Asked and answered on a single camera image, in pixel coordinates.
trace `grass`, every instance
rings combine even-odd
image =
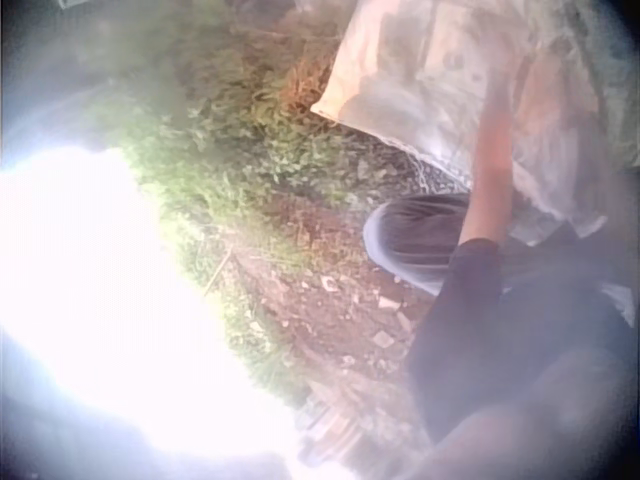
[[[268,258],[280,274],[296,274],[310,265],[311,259],[260,213],[258,201],[265,197],[232,177],[223,168],[222,154],[211,156],[215,149],[210,145],[199,148],[189,128],[178,129],[170,118],[122,92],[96,99],[89,118],[123,150],[142,191],[157,207],[164,240],[184,274],[200,288],[230,247],[229,238],[242,238],[244,246]],[[274,319],[235,275],[225,275],[212,290],[228,345],[256,384],[298,405],[306,386],[284,364],[287,342],[270,328]]]

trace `pebble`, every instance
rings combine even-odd
[[[328,275],[323,275],[323,276],[320,277],[320,281],[322,282],[322,287],[327,292],[333,293],[333,292],[337,292],[338,291],[338,284],[333,279],[333,277],[330,277]]]
[[[395,343],[395,340],[387,332],[380,330],[373,337],[373,343],[378,345],[380,348],[389,348]]]
[[[396,313],[396,317],[398,317],[398,322],[400,322],[402,329],[407,333],[411,333],[413,330],[411,327],[411,320],[409,320],[409,318],[402,312]]]
[[[264,329],[260,326],[258,322],[251,322],[249,324],[249,328],[254,332],[264,332]]]
[[[400,302],[396,302],[382,295],[378,298],[378,308],[380,309],[396,311],[399,310],[401,306],[402,304]]]

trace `debris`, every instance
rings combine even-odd
[[[358,180],[365,180],[369,175],[369,171],[369,164],[363,159],[358,160],[358,168],[356,172]]]
[[[209,291],[211,290],[211,287],[213,286],[214,282],[216,281],[216,278],[218,278],[218,275],[220,275],[220,272],[222,271],[222,269],[224,268],[225,264],[227,263],[227,260],[229,260],[229,257],[231,257],[231,252],[232,251],[233,251],[233,249],[231,249],[231,248],[229,250],[227,250],[226,255],[224,256],[222,261],[218,264],[218,268],[216,268],[216,271],[213,273],[213,276],[211,277],[211,279],[207,283],[207,286],[205,287],[204,292],[202,293],[203,297],[206,297],[209,294]]]
[[[413,328],[411,327],[411,320],[409,320],[409,317],[407,317],[403,312],[396,313],[396,317],[398,317],[398,321],[400,322],[402,329],[407,333],[411,333]]]
[[[323,275],[320,277],[320,281],[322,282],[322,286],[327,292],[333,293],[338,291],[338,284],[328,275]]]
[[[400,302],[383,297],[382,295],[378,298],[378,308],[380,309],[393,310],[395,312],[399,310],[401,306],[402,304]]]
[[[373,343],[378,345],[380,348],[389,348],[395,343],[395,340],[387,332],[385,332],[384,330],[380,330],[373,337]]]
[[[260,332],[260,333],[264,332],[264,328],[262,328],[262,326],[258,322],[251,322],[249,324],[249,328],[254,332]]]

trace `stone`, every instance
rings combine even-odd
[[[373,343],[378,345],[380,348],[389,348],[395,343],[395,340],[387,332],[380,330],[373,337]]]
[[[369,176],[370,170],[371,168],[369,167],[369,164],[365,160],[363,159],[358,160],[358,167],[356,170],[356,175],[358,177],[358,180],[365,180]]]
[[[338,291],[338,284],[328,275],[323,275],[320,277],[320,281],[322,282],[322,287],[329,293],[334,293]]]
[[[405,332],[411,333],[413,331],[411,320],[403,312],[396,313],[396,317],[398,317],[398,322],[400,322],[400,326]]]
[[[356,359],[353,358],[351,355],[345,355],[344,357],[342,357],[342,363],[344,363],[344,365],[347,367],[351,367],[355,365]]]
[[[260,326],[260,324],[258,322],[251,322],[249,324],[249,328],[251,330],[253,330],[254,332],[264,332],[264,329],[262,328],[262,326]]]
[[[383,295],[378,297],[378,308],[383,310],[393,310],[394,312],[399,310],[402,304]]]

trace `leg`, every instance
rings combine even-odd
[[[385,270],[432,295],[440,292],[468,195],[416,195],[386,203],[364,227],[369,257]]]

